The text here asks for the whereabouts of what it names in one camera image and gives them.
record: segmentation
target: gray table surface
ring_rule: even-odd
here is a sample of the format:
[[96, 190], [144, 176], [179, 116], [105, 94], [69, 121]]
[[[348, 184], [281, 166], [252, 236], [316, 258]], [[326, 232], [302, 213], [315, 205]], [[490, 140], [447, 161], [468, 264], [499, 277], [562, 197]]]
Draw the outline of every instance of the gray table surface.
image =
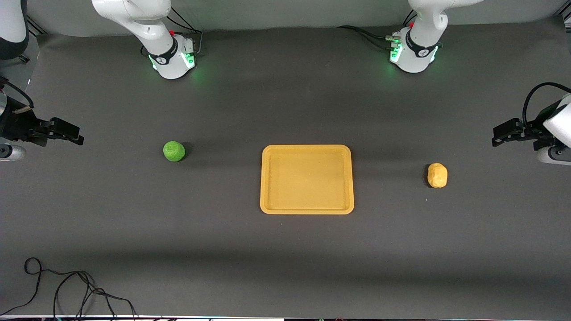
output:
[[[31, 295], [22, 264], [37, 256], [140, 314], [571, 319], [571, 168], [530, 142], [491, 146], [534, 85], [571, 85], [562, 21], [451, 26], [442, 41], [413, 75], [348, 30], [211, 32], [196, 70], [167, 81], [135, 37], [44, 39], [37, 114], [86, 139], [0, 166], [2, 310]], [[562, 94], [538, 92], [530, 112]], [[169, 140], [192, 152], [166, 161]], [[282, 143], [347, 145], [354, 212], [262, 213], [262, 149]], [[432, 162], [444, 189], [424, 183]], [[16, 313], [51, 313], [60, 280]], [[62, 291], [74, 314], [83, 287]]]

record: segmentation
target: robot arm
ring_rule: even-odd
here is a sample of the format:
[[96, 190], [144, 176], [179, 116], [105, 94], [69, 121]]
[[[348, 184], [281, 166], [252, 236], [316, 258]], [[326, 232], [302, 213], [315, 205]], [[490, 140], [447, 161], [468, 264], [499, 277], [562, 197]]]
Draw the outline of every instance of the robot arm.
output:
[[49, 121], [38, 119], [34, 114], [34, 104], [22, 90], [0, 77], [0, 89], [3, 85], [13, 87], [27, 100], [28, 105], [16, 99], [0, 94], [0, 134], [9, 141], [30, 142], [46, 146], [48, 139], [63, 139], [76, 145], [83, 145], [83, 137], [79, 135], [79, 127], [60, 118]]
[[405, 27], [394, 37], [404, 39], [395, 47], [390, 61], [408, 73], [424, 71], [434, 61], [438, 40], [448, 27], [444, 10], [465, 7], [483, 0], [408, 0], [418, 17], [413, 27]]
[[149, 52], [153, 68], [166, 79], [184, 76], [195, 66], [192, 39], [172, 35], [159, 19], [170, 0], [91, 0], [97, 13], [133, 33]]
[[571, 94], [544, 108], [533, 121], [527, 121], [527, 105], [533, 93], [543, 86], [556, 86], [571, 93], [571, 89], [557, 83], [537, 85], [524, 104], [523, 120], [512, 118], [494, 128], [492, 146], [505, 142], [533, 142], [537, 159], [542, 163], [571, 165]]
[[0, 1], [0, 59], [16, 58], [26, 50], [26, 4], [27, 0]]

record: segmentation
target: yellow tray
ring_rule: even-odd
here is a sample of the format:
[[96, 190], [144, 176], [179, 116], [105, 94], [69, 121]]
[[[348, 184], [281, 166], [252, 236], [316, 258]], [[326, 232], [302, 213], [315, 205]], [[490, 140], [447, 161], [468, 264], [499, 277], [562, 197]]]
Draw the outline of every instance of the yellow tray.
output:
[[269, 145], [262, 153], [260, 207], [266, 214], [349, 214], [351, 151], [345, 145]]

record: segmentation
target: wall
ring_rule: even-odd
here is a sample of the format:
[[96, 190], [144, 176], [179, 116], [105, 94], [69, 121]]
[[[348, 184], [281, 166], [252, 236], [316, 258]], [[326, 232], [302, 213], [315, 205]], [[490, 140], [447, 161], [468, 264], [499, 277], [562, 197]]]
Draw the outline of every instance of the wall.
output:
[[[451, 24], [527, 22], [552, 15], [563, 3], [565, 0], [486, 0], [448, 10], [448, 14]], [[172, 5], [203, 30], [396, 25], [410, 11], [406, 0], [172, 0]], [[28, 7], [29, 15], [50, 33], [80, 37], [127, 34], [100, 17], [90, 0], [28, 0]]]

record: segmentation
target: green led light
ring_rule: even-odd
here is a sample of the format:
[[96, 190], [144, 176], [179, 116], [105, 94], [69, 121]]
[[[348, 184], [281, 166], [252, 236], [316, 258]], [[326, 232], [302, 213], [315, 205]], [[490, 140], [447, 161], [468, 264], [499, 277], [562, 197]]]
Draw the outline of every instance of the green led light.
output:
[[399, 44], [399, 46], [397, 48], [394, 48], [393, 50], [396, 51], [396, 53], [393, 53], [391, 55], [391, 61], [392, 62], [397, 62], [399, 61], [400, 58], [400, 54], [403, 52], [403, 46], [401, 44]]
[[436, 57], [436, 52], [438, 51], [438, 46], [436, 46], [436, 48], [434, 48], [434, 53], [432, 54], [432, 58], [430, 58], [430, 62], [434, 61], [434, 58]]
[[152, 68], [153, 68], [154, 70], [156, 70], [155, 62], [152, 60], [151, 55], [148, 55], [148, 59], [149, 59], [149, 60], [151, 61], [151, 63], [152, 63]]
[[184, 64], [190, 69], [192, 67], [194, 67], [194, 59], [192, 58], [192, 54], [185, 54], [185, 53], [180, 53], [180, 56], [182, 57], [182, 60], [184, 61]]

